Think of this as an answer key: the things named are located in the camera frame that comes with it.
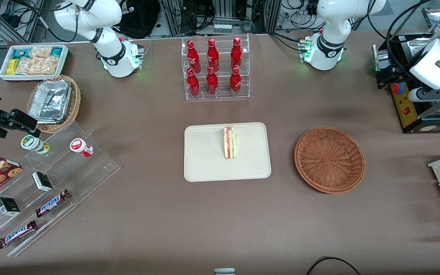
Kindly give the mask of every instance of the white bottle with green label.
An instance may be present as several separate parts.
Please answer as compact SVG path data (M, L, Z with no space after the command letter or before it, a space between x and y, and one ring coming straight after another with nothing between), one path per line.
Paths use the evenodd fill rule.
M43 155L50 150L50 145L41 141L39 138L32 135L25 136L21 140L21 146L26 150L37 152L37 154Z

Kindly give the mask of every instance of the acrylic bottle rack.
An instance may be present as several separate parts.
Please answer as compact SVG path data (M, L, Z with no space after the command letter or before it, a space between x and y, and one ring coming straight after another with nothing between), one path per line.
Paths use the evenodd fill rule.
M242 65L239 67L239 75L241 76L241 91L238 96L232 96L230 94L230 76L232 75L232 68L230 66L230 52L232 50L234 38L239 37L241 39L242 48ZM216 95L211 95L208 92L208 85L206 83L208 59L206 53L208 52L208 38L206 37L188 37L183 38L181 41L181 60L183 64L183 78L184 78L184 90L187 100L201 100L201 99L239 99L250 96L250 60L249 60L249 36L237 35L237 36L215 36L215 45L218 49L218 55L220 59L220 70L216 72L218 77L218 92ZM199 62L201 65L201 72L196 74L199 81L199 97L192 97L188 89L188 83L186 79L188 77L186 70L189 68L188 63L188 47L186 42L192 40L194 47L199 54Z

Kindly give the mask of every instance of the clear acrylic shelf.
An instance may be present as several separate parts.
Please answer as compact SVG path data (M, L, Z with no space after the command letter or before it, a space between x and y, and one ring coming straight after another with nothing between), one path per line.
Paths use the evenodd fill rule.
M70 151L69 144L77 137L84 139L94 148L91 157L86 158ZM93 140L91 132L77 122L64 127L45 142L50 144L50 151L45 155L35 152L27 154L19 161L23 172L0 188L0 197L14 198L21 211L13 217L4 216L0 212L0 238L10 235L31 220L35 220L38 227L34 233L28 233L2 249L8 253L8 256L20 254L120 169ZM53 186L51 192L37 188L32 177L35 171L47 174ZM72 196L37 218L35 209L40 208L65 189Z
M241 39L242 48L242 65L240 66L239 74L242 78L241 91L238 96L230 94L230 76L232 75L232 68L230 67L230 51L232 50L233 41L235 37ZM220 58L220 70L216 73L218 77L218 93L211 95L208 92L208 85L206 83L208 59L206 53L208 52L208 38L207 37L188 37L181 40L181 60L183 66L184 90L186 99L201 100L201 99L239 99L250 96L250 59L249 59L249 36L248 35L231 35L231 36L215 36L215 45L217 46ZM199 54L199 63L201 65L201 72L196 74L199 81L199 97L192 97L188 83L186 81L188 75L186 70L189 68L188 64L188 47L186 42L192 40L194 47Z

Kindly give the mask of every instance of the white tray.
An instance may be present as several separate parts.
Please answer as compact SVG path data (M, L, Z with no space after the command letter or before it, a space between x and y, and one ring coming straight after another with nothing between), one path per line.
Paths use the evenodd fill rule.
M39 75L8 75L6 70L8 68L8 63L10 59L13 57L13 54L16 50L20 49L29 49L32 47L54 47L54 48L62 48L61 55L59 57L59 63L57 63L57 68L54 74L39 74ZM68 48L62 44L38 44L38 45L16 45L11 46L6 53L5 61L0 69L0 78L6 81L35 81L35 80L44 80L51 77L57 77L61 75L62 70L64 68L64 64L66 63L66 57L68 54Z
M226 160L223 129L237 131L237 158ZM266 126L261 122L198 125L184 131L184 178L187 181L265 179L271 175Z

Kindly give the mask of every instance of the black bag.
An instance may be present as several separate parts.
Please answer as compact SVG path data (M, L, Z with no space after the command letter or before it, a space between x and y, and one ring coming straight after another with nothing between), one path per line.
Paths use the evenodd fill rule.
M122 0L122 19L114 30L130 38L139 39L152 33L160 12L159 0Z

